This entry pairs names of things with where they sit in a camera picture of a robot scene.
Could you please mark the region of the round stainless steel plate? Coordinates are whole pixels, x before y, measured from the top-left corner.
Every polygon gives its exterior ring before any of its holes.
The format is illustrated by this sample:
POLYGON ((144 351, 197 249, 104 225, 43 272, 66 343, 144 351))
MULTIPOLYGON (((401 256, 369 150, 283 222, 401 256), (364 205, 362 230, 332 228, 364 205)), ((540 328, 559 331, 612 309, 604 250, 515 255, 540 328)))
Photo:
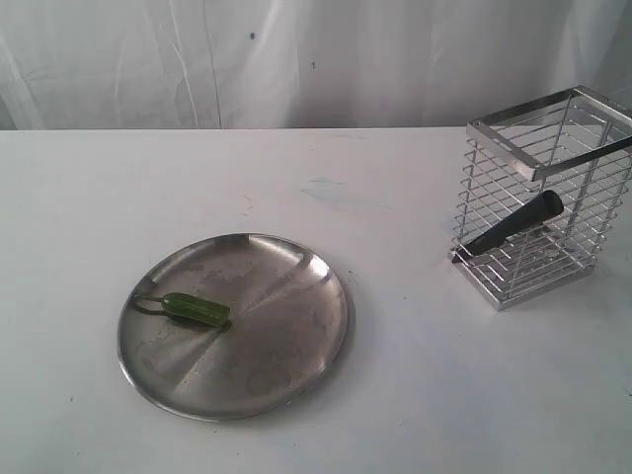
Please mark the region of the round stainless steel plate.
POLYGON ((341 356, 355 308, 312 250, 258 233, 191 244, 131 291, 118 319, 118 360, 150 403, 204 421, 245 419, 294 401, 341 356), (223 330, 139 312, 134 294, 187 293, 231 309, 223 330))

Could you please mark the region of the green cucumber piece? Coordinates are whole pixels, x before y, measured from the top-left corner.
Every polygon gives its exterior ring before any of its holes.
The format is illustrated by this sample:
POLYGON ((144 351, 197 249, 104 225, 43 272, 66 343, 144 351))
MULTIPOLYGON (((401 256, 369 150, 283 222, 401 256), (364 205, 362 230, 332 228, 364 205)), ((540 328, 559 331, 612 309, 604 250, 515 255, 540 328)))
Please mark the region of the green cucumber piece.
POLYGON ((136 293, 132 306, 141 313, 193 321, 209 328, 223 330, 231 325, 231 309, 187 293, 171 292, 164 296, 136 293))

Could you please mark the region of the black knife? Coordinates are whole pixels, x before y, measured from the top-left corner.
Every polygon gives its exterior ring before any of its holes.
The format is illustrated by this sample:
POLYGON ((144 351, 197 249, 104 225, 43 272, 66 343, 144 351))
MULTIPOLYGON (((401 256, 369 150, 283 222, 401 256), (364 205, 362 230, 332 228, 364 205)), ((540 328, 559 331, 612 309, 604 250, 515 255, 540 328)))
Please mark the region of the black knife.
POLYGON ((557 193, 546 190, 522 207, 505 217, 483 234, 461 245, 454 251, 452 262, 467 262, 474 257, 499 248, 511 236, 521 233, 543 222, 557 217, 564 210, 564 204, 557 193))

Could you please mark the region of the white backdrop curtain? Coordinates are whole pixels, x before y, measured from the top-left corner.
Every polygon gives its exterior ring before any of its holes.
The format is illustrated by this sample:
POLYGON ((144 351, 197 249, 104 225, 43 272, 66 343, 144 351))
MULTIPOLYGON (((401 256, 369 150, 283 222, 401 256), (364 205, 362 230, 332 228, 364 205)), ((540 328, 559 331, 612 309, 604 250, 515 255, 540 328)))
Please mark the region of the white backdrop curtain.
POLYGON ((463 125, 631 102, 627 1, 5 1, 5 129, 463 125))

